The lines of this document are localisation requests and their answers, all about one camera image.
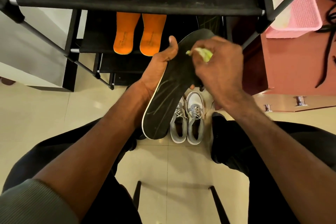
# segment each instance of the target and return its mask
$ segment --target chair leg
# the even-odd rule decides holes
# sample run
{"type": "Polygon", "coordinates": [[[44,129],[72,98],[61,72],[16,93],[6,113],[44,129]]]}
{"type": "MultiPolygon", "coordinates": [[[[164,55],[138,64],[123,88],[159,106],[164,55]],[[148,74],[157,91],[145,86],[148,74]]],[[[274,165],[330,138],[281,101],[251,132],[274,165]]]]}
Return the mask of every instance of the chair leg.
{"type": "Polygon", "coordinates": [[[216,208],[217,208],[217,212],[218,212],[221,224],[230,224],[228,216],[225,213],[224,207],[222,205],[221,200],[219,199],[219,196],[216,192],[215,187],[211,186],[209,189],[212,192],[213,200],[215,201],[215,205],[216,205],[216,208]]]}
{"type": "Polygon", "coordinates": [[[140,189],[141,189],[141,181],[138,181],[138,183],[136,184],[134,195],[133,195],[133,204],[135,205],[136,209],[139,208],[140,189]]]}

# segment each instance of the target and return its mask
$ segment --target orange insole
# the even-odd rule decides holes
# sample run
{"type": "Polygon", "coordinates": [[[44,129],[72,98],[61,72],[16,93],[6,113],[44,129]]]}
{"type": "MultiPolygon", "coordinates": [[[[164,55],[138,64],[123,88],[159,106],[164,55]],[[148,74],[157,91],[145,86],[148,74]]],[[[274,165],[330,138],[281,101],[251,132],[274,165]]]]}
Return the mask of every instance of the orange insole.
{"type": "Polygon", "coordinates": [[[142,54],[153,56],[159,52],[166,17],[164,14],[142,14],[144,26],[140,43],[140,51],[142,54]]]}
{"type": "Polygon", "coordinates": [[[129,54],[133,50],[134,30],[140,14],[117,12],[117,34],[113,50],[118,54],[129,54]]]}

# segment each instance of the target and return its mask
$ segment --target green sleeve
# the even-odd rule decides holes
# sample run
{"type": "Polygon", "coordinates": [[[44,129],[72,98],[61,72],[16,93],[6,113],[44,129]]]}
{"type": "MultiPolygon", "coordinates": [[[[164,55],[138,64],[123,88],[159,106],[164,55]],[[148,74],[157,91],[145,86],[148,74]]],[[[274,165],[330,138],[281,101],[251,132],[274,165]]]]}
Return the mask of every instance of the green sleeve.
{"type": "Polygon", "coordinates": [[[13,223],[75,224],[78,218],[51,188],[29,179],[0,196],[0,224],[13,223]]]}

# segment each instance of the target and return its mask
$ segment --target white and gray sneaker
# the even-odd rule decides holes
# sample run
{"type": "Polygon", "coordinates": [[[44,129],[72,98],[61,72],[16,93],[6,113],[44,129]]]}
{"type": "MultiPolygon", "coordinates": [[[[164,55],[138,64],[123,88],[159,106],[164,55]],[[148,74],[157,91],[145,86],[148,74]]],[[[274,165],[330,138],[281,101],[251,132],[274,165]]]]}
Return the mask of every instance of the white and gray sneaker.
{"type": "Polygon", "coordinates": [[[170,136],[175,143],[183,143],[187,138],[187,133],[188,121],[184,109],[184,98],[182,97],[170,121],[170,136]]]}
{"type": "Polygon", "coordinates": [[[188,135],[189,143],[199,144],[204,136],[204,104],[201,95],[192,91],[187,96],[187,113],[188,113],[188,135]]]}

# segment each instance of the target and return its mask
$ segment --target shoe rack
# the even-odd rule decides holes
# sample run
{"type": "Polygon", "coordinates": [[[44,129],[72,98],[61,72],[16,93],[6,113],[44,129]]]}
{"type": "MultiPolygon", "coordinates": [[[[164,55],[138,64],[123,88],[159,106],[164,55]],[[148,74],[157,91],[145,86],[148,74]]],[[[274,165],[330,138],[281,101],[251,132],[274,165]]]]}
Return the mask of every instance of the shoe rack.
{"type": "Polygon", "coordinates": [[[212,27],[215,26],[219,35],[230,39],[231,31],[228,23],[230,17],[258,18],[255,32],[242,45],[245,48],[265,31],[275,17],[292,1],[284,0],[274,10],[272,0],[0,0],[0,11],[68,58],[65,80],[69,78],[69,81],[66,82],[66,87],[69,91],[73,91],[77,66],[84,68],[113,89],[115,85],[127,86],[138,80],[151,60],[151,57],[144,56],[139,51],[138,42],[144,28],[141,19],[134,33],[133,51],[128,55],[119,55],[113,51],[117,11],[167,14],[160,50],[168,46],[169,35],[174,35],[179,41],[198,29],[193,20],[203,19],[204,23],[198,21],[199,28],[207,27],[205,18],[215,20],[216,24],[212,24],[212,27]],[[20,6],[72,9],[65,49],[57,46],[25,22],[20,6]],[[83,39],[77,39],[82,10],[88,10],[85,33],[83,39]],[[93,70],[78,61],[79,53],[96,53],[93,70]],[[102,80],[100,73],[110,73],[110,81],[107,83],[102,80]]]}

